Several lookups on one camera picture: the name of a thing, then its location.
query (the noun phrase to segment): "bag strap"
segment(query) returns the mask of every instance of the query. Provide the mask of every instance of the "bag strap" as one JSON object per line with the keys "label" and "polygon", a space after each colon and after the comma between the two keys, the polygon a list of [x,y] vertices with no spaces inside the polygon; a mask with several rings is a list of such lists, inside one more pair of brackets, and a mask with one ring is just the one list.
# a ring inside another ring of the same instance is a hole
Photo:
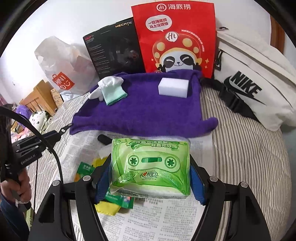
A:
{"label": "bag strap", "polygon": [[226,106],[232,112],[240,113],[244,117],[258,121],[252,109],[235,92],[227,89],[227,87],[220,81],[210,78],[202,78],[200,80],[200,84],[201,86],[208,86],[216,91],[219,91],[220,99],[224,101]]}

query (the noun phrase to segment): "yellow cloth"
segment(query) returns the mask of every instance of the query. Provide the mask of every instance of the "yellow cloth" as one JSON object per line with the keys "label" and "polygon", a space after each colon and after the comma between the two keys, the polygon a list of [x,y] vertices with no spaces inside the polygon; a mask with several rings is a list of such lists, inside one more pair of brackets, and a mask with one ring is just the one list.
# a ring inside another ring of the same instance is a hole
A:
{"label": "yellow cloth", "polygon": [[[92,166],[93,167],[99,167],[104,164],[105,160],[107,157],[104,157],[103,159],[101,158],[95,158],[93,160]],[[103,213],[106,215],[114,216],[121,206],[115,204],[115,203],[110,203],[110,202],[105,202],[105,201],[100,201],[98,204],[95,205],[96,211],[98,213]]]}

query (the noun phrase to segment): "human hand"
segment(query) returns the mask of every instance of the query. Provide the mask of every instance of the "human hand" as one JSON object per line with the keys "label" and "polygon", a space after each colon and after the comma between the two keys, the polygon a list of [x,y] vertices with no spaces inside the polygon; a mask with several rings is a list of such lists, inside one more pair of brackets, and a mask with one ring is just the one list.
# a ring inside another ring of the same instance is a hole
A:
{"label": "human hand", "polygon": [[3,181],[1,183],[1,193],[7,200],[15,202],[15,199],[12,195],[12,190],[14,190],[20,195],[20,199],[22,202],[29,202],[32,197],[32,191],[30,185],[30,178],[28,176],[26,168],[22,170],[18,178],[20,181],[20,185],[12,179]]}

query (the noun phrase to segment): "green snack wrapper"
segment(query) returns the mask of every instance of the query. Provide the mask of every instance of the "green snack wrapper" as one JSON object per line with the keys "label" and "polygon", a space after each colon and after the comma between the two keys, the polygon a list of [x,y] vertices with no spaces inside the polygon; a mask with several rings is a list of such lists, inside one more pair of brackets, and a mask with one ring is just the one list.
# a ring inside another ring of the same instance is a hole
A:
{"label": "green snack wrapper", "polygon": [[[95,170],[95,167],[87,163],[81,162],[78,167],[74,182],[77,182],[80,178],[86,175],[91,175],[94,170]],[[109,189],[106,193],[104,200],[111,203],[115,203],[123,208],[133,208],[133,202],[134,202],[133,197],[112,195]]]}
{"label": "green snack wrapper", "polygon": [[187,142],[113,139],[111,194],[185,198],[190,194]]}

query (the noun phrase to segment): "striped bedsheet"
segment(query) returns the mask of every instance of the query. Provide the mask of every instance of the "striped bedsheet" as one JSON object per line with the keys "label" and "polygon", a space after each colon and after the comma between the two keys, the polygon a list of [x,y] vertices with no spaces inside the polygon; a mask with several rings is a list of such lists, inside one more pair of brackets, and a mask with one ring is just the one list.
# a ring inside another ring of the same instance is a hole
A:
{"label": "striped bedsheet", "polygon": [[[88,93],[64,103],[47,131],[59,131],[69,124],[73,115],[87,100],[87,96]],[[225,183],[237,185],[241,181],[247,182],[262,209],[271,239],[280,240],[285,231],[291,204],[289,160],[281,131],[268,131],[260,123],[232,113],[219,99],[218,93],[212,89],[203,89],[201,100],[203,118],[219,119],[219,125],[213,131],[214,174]],[[59,157],[69,138],[67,131],[55,145]],[[56,169],[54,157],[45,151],[38,162],[36,211]],[[30,166],[28,173],[34,190],[36,162]],[[228,211],[229,202],[226,202],[217,241],[223,240]],[[79,227],[74,226],[74,230],[77,241],[82,241],[83,236]]]}

